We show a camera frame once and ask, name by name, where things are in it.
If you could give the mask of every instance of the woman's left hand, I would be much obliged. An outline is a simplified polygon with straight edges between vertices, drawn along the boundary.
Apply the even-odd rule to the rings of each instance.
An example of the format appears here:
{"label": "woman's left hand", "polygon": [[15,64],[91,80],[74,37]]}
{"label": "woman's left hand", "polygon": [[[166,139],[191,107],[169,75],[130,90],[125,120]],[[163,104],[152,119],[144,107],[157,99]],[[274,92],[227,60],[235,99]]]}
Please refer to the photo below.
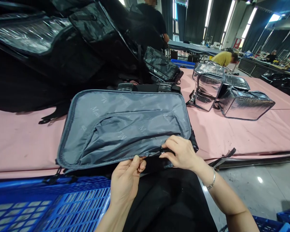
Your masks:
{"label": "woman's left hand", "polygon": [[140,173],[145,170],[144,158],[120,162],[111,179],[111,205],[123,206],[133,202],[139,188]]}

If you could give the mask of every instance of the concrete pillar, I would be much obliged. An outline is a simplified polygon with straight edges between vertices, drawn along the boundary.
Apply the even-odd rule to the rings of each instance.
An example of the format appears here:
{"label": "concrete pillar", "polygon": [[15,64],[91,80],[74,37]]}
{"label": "concrete pillar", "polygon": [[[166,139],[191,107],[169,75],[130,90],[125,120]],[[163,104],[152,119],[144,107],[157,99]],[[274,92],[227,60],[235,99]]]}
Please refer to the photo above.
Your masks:
{"label": "concrete pillar", "polygon": [[253,9],[245,1],[237,1],[222,48],[233,47],[235,39],[242,37]]}

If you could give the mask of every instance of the pink table cover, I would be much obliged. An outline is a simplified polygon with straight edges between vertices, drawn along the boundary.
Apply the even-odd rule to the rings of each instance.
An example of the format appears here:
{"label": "pink table cover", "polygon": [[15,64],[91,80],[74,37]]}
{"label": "pink table cover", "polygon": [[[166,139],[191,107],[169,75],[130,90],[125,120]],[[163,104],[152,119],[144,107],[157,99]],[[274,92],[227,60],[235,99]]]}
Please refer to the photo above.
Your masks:
{"label": "pink table cover", "polygon": [[[183,69],[181,90],[185,100],[194,89],[193,70]],[[260,79],[244,77],[252,91],[259,90],[276,105],[258,121],[224,118],[219,110],[210,112],[188,107],[199,145],[198,155],[212,162],[233,147],[235,158],[273,158],[276,152],[290,151],[290,97]],[[57,150],[65,117],[39,125],[54,108],[15,114],[0,111],[0,179],[54,175]]]}
{"label": "pink table cover", "polygon": [[[184,75],[180,87],[188,101],[195,87],[193,70],[182,70]],[[227,119],[220,110],[211,109],[207,112],[188,107],[190,122],[199,146],[198,155],[209,162],[226,155],[233,148],[237,150],[233,158],[244,159],[273,158],[274,156],[268,154],[290,151],[290,96],[261,79],[244,78],[251,91],[262,91],[276,102],[258,121]]]}

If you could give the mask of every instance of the black shirt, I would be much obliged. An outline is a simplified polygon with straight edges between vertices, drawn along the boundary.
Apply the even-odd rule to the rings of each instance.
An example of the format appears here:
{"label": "black shirt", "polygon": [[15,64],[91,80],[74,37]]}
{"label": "black shirt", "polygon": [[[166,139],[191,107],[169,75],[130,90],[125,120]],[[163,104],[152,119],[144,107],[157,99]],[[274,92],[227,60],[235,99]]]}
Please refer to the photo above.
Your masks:
{"label": "black shirt", "polygon": [[270,55],[268,55],[266,58],[269,59],[268,62],[273,63],[273,61],[276,60],[277,56],[276,56],[276,55],[272,55],[272,54],[270,54]]}
{"label": "black shirt", "polygon": [[147,18],[147,20],[156,28],[159,34],[166,34],[167,28],[165,26],[165,22],[162,14],[157,11],[152,6],[142,3],[136,6],[143,15]]}

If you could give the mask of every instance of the wrist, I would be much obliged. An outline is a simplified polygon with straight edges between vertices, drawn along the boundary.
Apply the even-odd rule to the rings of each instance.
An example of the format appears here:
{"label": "wrist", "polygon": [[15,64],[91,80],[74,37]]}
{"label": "wrist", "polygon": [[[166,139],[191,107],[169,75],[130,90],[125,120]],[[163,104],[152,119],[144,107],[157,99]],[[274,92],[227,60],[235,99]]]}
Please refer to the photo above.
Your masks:
{"label": "wrist", "polygon": [[200,175],[204,172],[204,169],[208,166],[208,164],[199,156],[196,156],[194,165],[191,171],[193,171],[196,175]]}

